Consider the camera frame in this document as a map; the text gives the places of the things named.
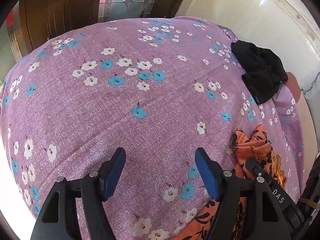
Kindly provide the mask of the orange black floral blouse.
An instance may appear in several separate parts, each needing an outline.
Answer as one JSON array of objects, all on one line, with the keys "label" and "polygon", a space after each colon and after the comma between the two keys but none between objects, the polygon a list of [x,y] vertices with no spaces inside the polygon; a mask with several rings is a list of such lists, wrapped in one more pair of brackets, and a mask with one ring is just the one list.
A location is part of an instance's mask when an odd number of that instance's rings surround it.
[{"label": "orange black floral blouse", "polygon": [[[253,158],[282,189],[285,188],[287,178],[281,169],[281,157],[274,153],[262,124],[258,125],[250,136],[238,128],[232,136],[231,148],[237,159],[233,169],[237,177],[253,178],[251,172],[245,168],[246,161]],[[218,205],[219,203],[215,200],[209,200],[196,217],[173,239],[204,239],[213,223]]]}]

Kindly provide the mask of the black crumpled garment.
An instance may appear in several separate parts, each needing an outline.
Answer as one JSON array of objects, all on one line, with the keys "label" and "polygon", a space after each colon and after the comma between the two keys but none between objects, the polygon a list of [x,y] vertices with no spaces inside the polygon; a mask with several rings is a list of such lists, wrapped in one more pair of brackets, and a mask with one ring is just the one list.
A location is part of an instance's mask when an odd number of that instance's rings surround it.
[{"label": "black crumpled garment", "polygon": [[231,51],[245,70],[241,78],[256,104],[270,100],[288,81],[281,59],[272,50],[238,40],[231,44]]}]

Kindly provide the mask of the purple floral bed sheet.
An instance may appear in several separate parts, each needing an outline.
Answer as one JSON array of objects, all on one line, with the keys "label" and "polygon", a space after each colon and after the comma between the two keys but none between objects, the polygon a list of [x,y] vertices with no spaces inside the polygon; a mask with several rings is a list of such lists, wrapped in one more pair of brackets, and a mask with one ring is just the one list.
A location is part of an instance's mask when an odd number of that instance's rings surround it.
[{"label": "purple floral bed sheet", "polygon": [[282,85],[257,104],[230,29],[204,19],[124,19],[47,41],[7,74],[1,89],[1,197],[10,225],[30,238],[54,180],[78,179],[119,147],[126,164],[104,208],[117,239],[203,239],[217,209],[195,165],[204,148],[241,171],[240,141],[286,193],[304,189],[296,101]]}]

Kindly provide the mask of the wooden stained glass door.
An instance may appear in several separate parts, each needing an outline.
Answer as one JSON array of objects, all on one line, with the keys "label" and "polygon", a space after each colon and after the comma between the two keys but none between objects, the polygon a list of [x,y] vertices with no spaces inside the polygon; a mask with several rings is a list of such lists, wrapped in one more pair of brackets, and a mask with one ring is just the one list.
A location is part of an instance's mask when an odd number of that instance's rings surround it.
[{"label": "wooden stained glass door", "polygon": [[182,0],[1,0],[1,75],[51,38],[122,18],[175,16]]}]

